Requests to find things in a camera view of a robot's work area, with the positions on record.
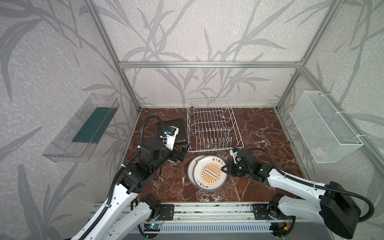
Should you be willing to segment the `white round plate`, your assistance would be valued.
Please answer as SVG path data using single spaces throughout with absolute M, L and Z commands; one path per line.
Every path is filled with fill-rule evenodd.
M 226 161 L 218 156 L 199 156 L 193 161 L 191 182 L 204 191 L 220 189 L 228 178 L 227 173 L 222 170 L 226 164 Z
M 195 169 L 196 164 L 199 162 L 199 160 L 201 160 L 204 157 L 206 157 L 206 156 L 205 155 L 197 156 L 197 157 L 193 158 L 193 160 L 188 165 L 188 174 L 187 174 L 188 179 L 191 182 L 191 184 L 198 189 L 201 189 L 201 188 L 196 184 L 193 174 L 194 174 L 194 169 Z

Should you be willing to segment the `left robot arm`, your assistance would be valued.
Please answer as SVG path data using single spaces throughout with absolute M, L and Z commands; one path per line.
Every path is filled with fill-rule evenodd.
M 182 162 L 189 144 L 177 150 L 161 139 L 153 139 L 142 145 L 135 158 L 138 159 L 121 167 L 111 184 L 107 199 L 96 214 L 75 235 L 74 240 L 122 240 L 135 227 L 160 214 L 160 201 L 147 195 L 123 218 L 123 210 L 132 203 L 140 192 L 154 179 L 157 170 L 168 161 Z

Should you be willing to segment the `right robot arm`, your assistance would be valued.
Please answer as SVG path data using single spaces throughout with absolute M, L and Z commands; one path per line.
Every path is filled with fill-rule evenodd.
M 281 196 L 270 202 L 276 218 L 294 216 L 325 225 L 334 234 L 352 239 L 359 222 L 361 209 L 351 194 L 338 183 L 319 184 L 288 174 L 270 162 L 264 163 L 253 154 L 253 149 L 230 150 L 232 159 L 221 170 L 229 176 L 250 178 L 260 184 L 280 189 L 296 198 Z

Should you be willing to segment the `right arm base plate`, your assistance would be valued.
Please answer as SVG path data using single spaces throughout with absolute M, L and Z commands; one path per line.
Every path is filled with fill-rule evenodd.
M 269 203 L 252 204 L 251 212 L 255 220 L 291 222 L 296 219 L 294 216 L 284 215 L 277 206 Z

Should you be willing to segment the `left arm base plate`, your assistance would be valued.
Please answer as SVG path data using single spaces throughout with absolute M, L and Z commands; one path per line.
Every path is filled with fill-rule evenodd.
M 174 217 L 174 205 L 161 204 L 157 206 L 150 206 L 147 203 L 140 202 L 131 213 L 134 218 L 146 221 L 171 221 Z

